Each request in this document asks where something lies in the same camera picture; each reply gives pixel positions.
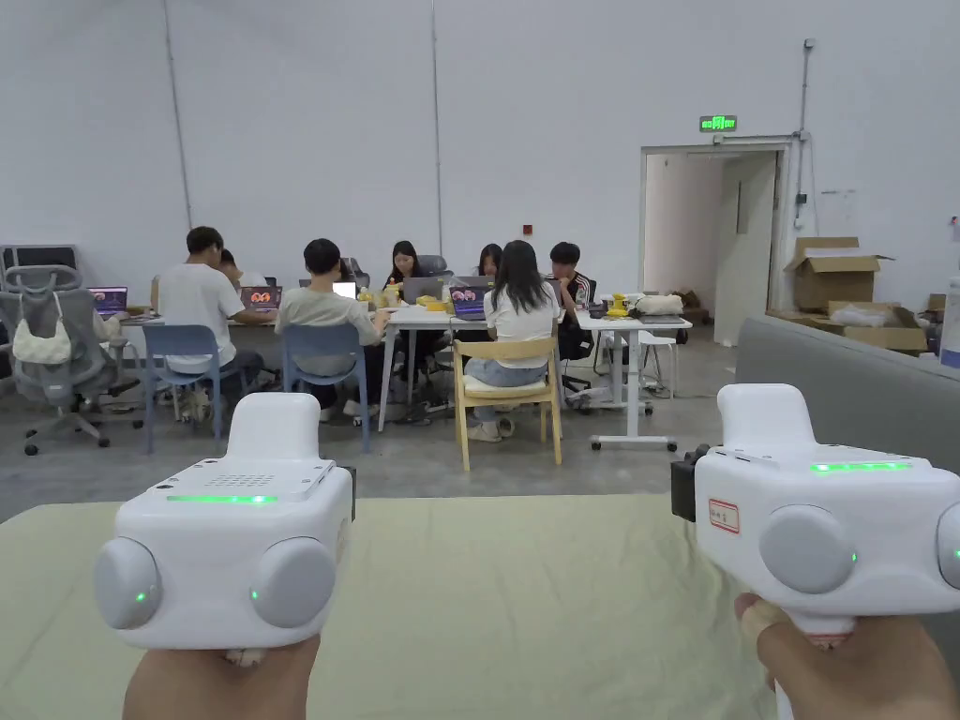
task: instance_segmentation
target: blue chair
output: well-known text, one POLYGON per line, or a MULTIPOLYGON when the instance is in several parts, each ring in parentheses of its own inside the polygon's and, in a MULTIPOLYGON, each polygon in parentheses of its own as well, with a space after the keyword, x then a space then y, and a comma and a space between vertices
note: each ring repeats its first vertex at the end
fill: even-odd
POLYGON ((351 375, 360 384, 360 405, 363 408, 363 451, 370 453, 370 405, 367 399, 367 361, 360 334, 351 324, 318 327, 315 325, 287 325, 283 328, 283 392, 292 393, 294 385, 336 385, 351 375), (352 355, 353 367, 339 375, 315 375, 304 372, 294 362, 295 356, 325 357, 352 355))
MULTIPOLYGON (((144 381, 147 389, 147 453, 154 451, 154 392, 156 381, 162 380, 176 387, 195 385, 202 380, 213 384, 213 433, 220 442, 223 419, 220 409, 220 381, 224 377, 238 373, 238 370, 220 371, 220 350, 213 330, 205 325, 143 325, 143 337, 146 340, 147 359, 144 363, 144 381), (204 372, 175 372, 167 365, 166 355, 209 355, 210 364, 204 372)), ((240 387, 247 394, 247 378, 240 372, 240 387)))

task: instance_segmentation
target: door frame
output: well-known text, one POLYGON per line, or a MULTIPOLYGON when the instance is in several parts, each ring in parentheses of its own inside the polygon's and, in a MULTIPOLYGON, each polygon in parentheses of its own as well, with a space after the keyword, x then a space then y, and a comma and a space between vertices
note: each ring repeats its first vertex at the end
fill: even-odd
POLYGON ((643 260, 646 254, 647 223, 647 159, 651 155, 708 155, 722 157, 741 153, 780 153, 780 175, 775 185, 775 207, 773 232, 770 239, 770 275, 767 277, 767 304, 778 307, 784 292, 782 268, 788 256, 793 252, 789 247, 791 238, 790 211, 793 203, 788 202, 787 188, 791 178, 791 149, 794 138, 791 135, 756 135, 748 137, 724 136, 723 142, 712 141, 698 145, 644 145, 640 148, 640 262, 637 268, 637 287, 643 290, 643 260))

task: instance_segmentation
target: door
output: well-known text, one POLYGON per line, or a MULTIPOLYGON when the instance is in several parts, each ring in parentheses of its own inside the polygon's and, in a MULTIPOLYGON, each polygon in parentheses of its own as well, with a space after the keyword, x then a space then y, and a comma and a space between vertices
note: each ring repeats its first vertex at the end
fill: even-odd
POLYGON ((735 346, 740 326, 767 309, 777 153, 746 153, 724 163, 717 224, 713 340, 735 346))

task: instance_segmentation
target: white handheld device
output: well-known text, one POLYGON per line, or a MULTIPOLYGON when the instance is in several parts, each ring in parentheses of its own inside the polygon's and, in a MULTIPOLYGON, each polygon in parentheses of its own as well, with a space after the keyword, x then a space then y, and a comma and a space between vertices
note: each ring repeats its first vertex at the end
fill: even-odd
MULTIPOLYGON (((789 385, 728 385, 723 446, 696 465, 697 542, 832 646, 864 615, 960 609, 960 478, 920 458, 817 444, 789 385)), ((780 720, 793 713, 777 688, 780 720)))
POLYGON ((319 420, 312 396, 247 396, 225 457, 124 504, 94 567, 107 624, 145 648, 271 648, 316 635, 354 496, 349 471, 319 455, 319 420))

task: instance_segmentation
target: green exit sign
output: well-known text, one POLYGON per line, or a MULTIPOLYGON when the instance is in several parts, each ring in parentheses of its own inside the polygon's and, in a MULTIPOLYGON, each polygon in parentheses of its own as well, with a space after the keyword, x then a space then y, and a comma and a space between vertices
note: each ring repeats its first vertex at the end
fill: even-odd
POLYGON ((700 132, 736 132, 736 115, 701 115, 700 132))

